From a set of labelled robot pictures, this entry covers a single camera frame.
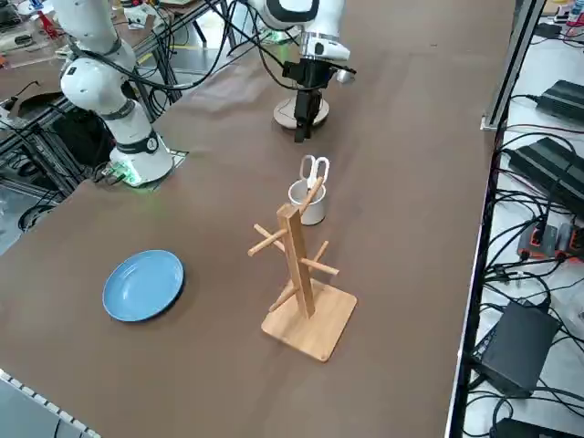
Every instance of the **power supply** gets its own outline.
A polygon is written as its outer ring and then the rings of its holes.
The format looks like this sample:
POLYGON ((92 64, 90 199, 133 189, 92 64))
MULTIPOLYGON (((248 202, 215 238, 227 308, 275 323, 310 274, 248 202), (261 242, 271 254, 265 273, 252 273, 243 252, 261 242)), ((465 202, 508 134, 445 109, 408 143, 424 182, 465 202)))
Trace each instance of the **power supply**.
POLYGON ((559 322, 540 308, 511 301, 474 348, 474 368, 504 395, 527 398, 558 330, 559 322))

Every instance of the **metal frame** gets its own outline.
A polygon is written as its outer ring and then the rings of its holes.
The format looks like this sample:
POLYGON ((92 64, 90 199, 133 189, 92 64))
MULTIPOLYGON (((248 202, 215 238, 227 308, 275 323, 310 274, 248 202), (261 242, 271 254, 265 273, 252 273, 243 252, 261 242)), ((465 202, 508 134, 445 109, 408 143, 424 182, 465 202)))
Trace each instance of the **metal frame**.
POLYGON ((507 104, 515 87, 519 71, 529 49, 529 42, 546 5, 546 0, 524 0, 515 25, 505 59, 503 76, 481 123, 482 130, 497 130, 506 115, 507 104))

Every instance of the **wooden base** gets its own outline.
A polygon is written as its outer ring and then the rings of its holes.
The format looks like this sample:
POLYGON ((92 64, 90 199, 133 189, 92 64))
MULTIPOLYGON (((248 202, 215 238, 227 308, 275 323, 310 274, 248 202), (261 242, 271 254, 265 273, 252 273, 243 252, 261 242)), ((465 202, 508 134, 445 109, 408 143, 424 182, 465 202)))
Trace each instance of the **wooden base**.
POLYGON ((294 349, 326 362, 335 349, 357 299, 312 279, 316 311, 310 319, 298 312, 297 301, 290 298, 282 307, 268 313, 262 330, 294 349))

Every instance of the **scissors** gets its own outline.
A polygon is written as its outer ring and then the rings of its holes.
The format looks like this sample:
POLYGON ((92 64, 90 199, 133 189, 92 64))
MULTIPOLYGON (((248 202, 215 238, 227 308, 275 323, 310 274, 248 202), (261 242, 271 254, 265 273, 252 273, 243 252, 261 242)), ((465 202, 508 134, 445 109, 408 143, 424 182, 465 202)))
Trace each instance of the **scissors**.
POLYGON ((329 168, 330 168, 330 161, 328 158, 320 157, 316 159, 313 155, 305 155, 302 157, 302 163, 300 164, 300 179, 307 180, 308 189, 314 187, 314 184, 317 183, 318 178, 318 171, 321 166, 324 165, 324 174, 322 177, 324 178, 324 183, 327 181, 329 177, 329 168), (305 164, 306 162, 310 162, 310 174, 306 176, 305 174, 305 164))

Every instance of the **black box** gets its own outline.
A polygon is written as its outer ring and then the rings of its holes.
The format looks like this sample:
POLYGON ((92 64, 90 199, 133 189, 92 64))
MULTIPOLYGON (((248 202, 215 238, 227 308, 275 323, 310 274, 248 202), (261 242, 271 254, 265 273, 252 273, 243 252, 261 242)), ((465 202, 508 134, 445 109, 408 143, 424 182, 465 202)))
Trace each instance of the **black box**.
POLYGON ((491 428, 491 436, 495 438, 583 438, 510 418, 501 420, 496 427, 491 428))
POLYGON ((509 302, 474 348, 474 368, 501 393, 529 397, 537 386, 559 322, 539 308, 509 302))

